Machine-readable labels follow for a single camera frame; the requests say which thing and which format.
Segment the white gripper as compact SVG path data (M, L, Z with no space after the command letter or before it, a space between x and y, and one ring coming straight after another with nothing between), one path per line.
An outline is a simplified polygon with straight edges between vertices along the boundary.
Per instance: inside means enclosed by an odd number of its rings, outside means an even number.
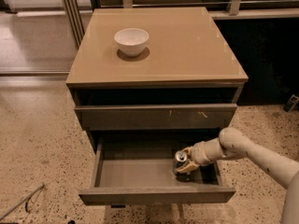
M182 151L191 157L191 161L178 162L175 165L176 174L187 174L196 170L199 166L208 166L212 163L212 160L206 154L204 142L195 143L192 147L185 147Z

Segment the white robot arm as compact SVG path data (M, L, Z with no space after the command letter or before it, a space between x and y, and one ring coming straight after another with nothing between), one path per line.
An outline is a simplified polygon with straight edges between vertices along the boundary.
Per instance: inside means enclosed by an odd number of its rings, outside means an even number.
M185 147L175 154L174 173L187 174L218 160L248 158L287 190L281 224L299 224L299 162L255 144L235 128L219 136Z

